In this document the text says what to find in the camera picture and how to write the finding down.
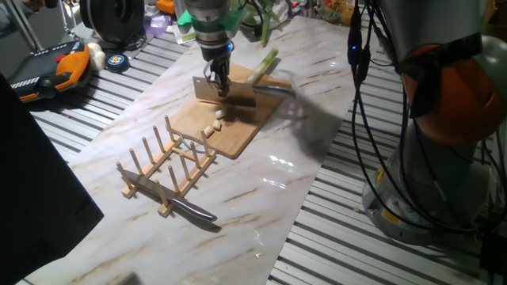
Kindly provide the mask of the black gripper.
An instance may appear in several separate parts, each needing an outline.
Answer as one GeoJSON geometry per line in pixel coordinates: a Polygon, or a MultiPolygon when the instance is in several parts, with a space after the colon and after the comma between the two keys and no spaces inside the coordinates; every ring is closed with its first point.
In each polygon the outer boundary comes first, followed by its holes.
{"type": "Polygon", "coordinates": [[[218,94],[225,97],[229,90],[229,68],[234,43],[230,40],[219,46],[200,43],[202,56],[209,62],[210,75],[208,79],[218,89],[218,94]]]}

